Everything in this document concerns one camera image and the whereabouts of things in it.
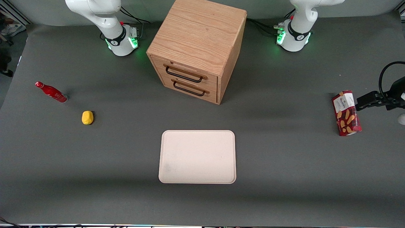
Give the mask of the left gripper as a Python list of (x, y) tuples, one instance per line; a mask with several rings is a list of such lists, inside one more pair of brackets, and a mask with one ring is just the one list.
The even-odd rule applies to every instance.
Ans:
[[(397, 108), (404, 109), (405, 99), (405, 77), (396, 80), (386, 92), (387, 97), (392, 101)], [(377, 91), (372, 91), (366, 96), (357, 98), (356, 111), (361, 111), (366, 108), (381, 107), (385, 105), (384, 96)]]

